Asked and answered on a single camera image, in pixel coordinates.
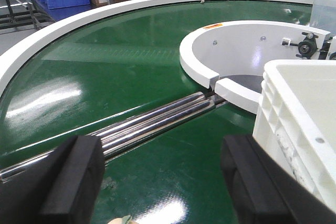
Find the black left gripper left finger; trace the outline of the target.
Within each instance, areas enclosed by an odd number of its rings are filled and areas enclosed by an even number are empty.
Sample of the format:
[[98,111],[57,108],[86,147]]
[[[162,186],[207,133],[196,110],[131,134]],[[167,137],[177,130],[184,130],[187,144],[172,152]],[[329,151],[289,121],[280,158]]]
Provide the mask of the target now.
[[73,136],[1,183],[1,223],[89,223],[104,174],[97,136]]

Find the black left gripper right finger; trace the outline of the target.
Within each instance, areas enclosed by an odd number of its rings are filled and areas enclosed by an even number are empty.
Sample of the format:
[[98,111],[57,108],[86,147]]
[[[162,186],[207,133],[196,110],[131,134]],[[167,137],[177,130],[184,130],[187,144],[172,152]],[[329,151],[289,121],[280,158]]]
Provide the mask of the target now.
[[335,213],[247,135],[223,138],[220,166],[239,223],[335,223]]

